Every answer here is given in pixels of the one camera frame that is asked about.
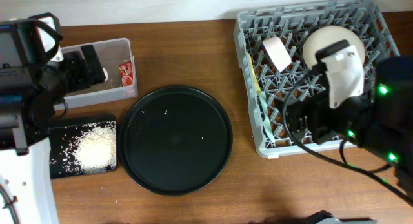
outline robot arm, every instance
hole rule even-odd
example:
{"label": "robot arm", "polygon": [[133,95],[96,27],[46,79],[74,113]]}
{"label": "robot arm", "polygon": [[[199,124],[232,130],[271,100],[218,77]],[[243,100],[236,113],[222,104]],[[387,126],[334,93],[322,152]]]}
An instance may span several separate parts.
{"label": "robot arm", "polygon": [[[318,64],[307,76],[321,74],[327,89],[303,102],[291,101],[289,94],[285,102],[277,104],[283,111],[284,128],[297,146],[375,179],[413,206],[413,58],[383,60],[376,67],[374,83],[365,83],[354,53],[345,40],[316,53]],[[308,149],[300,142],[307,130],[317,144],[339,134],[386,161],[396,168],[398,185],[408,197],[370,172]]]}
{"label": "robot arm", "polygon": [[59,30],[50,13],[0,23],[1,223],[59,222],[49,172],[54,104],[105,80],[94,47],[62,54]]}

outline clear plastic container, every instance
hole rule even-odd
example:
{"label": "clear plastic container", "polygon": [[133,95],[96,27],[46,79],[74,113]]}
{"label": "clear plastic container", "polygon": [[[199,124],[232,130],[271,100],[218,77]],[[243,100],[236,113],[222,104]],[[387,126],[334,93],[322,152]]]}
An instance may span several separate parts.
{"label": "clear plastic container", "polygon": [[[137,81],[134,56],[127,38],[112,39],[96,43],[86,43],[62,48],[62,53],[80,50],[83,45],[92,44],[95,48],[101,65],[108,72],[108,80],[92,85],[88,89],[66,94],[65,99],[69,108],[83,107],[117,101],[137,96]],[[123,87],[122,78],[118,66],[126,62],[132,62],[134,81],[131,85]],[[55,110],[62,110],[63,104],[55,105]]]}

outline red packet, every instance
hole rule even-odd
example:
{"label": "red packet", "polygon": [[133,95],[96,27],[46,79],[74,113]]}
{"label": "red packet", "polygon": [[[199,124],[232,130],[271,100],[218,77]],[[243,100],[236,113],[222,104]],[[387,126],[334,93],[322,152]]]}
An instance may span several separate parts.
{"label": "red packet", "polygon": [[122,85],[124,87],[134,83],[134,72],[132,68],[132,63],[130,61],[122,65],[119,65],[118,68],[122,76]]}

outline dish rack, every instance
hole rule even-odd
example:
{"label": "dish rack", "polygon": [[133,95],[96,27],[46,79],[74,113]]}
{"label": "dish rack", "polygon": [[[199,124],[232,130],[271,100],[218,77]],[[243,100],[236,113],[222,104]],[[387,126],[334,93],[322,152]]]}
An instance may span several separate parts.
{"label": "dish rack", "polygon": [[[342,26],[353,31],[362,40],[366,58],[365,78],[374,80],[375,66],[381,60],[398,56],[399,51],[375,0],[334,0],[277,6],[248,10],[238,13],[234,29],[239,67],[243,71],[248,96],[248,113],[257,153],[264,158],[278,158],[304,153],[283,130],[281,112],[274,101],[282,101],[307,66],[303,60],[303,44],[314,31],[324,26]],[[284,43],[292,62],[279,73],[264,51],[262,41],[277,36]],[[249,56],[252,57],[256,78],[262,91],[267,95],[268,115],[275,143],[263,130],[263,111],[260,108],[254,87]],[[318,83],[319,76],[313,77],[294,96],[301,101],[325,88]],[[310,132],[305,134],[303,143],[312,150],[332,150],[339,148],[338,136],[322,145],[313,143]]]}

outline black cutting board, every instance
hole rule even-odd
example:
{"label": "black cutting board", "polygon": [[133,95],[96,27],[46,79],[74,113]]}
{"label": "black cutting board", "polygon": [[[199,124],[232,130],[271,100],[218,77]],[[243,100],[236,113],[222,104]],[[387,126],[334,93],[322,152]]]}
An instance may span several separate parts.
{"label": "black cutting board", "polygon": [[[49,166],[50,177],[52,179],[86,174],[79,168],[79,165],[74,164],[75,157],[71,155],[71,152],[77,149],[77,146],[73,144],[73,140],[76,136],[79,137],[82,133],[88,132],[94,127],[110,127],[116,129],[116,118],[111,114],[102,114],[98,116],[63,119],[54,121],[49,125],[51,146]],[[95,172],[88,174],[110,172],[115,170],[116,167],[117,160],[114,167],[109,165],[104,168],[97,168]]]}

